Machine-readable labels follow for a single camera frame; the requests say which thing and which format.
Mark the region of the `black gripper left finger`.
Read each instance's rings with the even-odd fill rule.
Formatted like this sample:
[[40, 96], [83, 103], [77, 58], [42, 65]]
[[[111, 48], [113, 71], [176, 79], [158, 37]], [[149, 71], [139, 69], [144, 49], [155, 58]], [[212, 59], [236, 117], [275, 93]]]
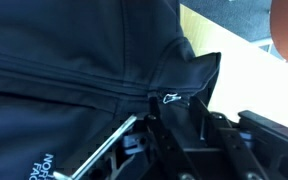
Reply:
[[149, 114], [144, 122], [151, 138], [150, 166], [143, 174], [143, 180], [193, 180], [191, 164], [167, 129], [160, 116], [158, 98], [149, 98]]

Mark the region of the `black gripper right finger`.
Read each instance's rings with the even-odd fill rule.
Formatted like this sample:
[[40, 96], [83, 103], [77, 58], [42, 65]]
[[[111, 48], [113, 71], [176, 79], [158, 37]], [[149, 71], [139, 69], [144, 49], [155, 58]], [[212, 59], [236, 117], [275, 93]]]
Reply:
[[198, 98], [190, 100], [191, 120], [202, 143], [203, 166], [209, 163], [222, 178], [268, 180], [237, 127], [221, 113], [209, 112]]

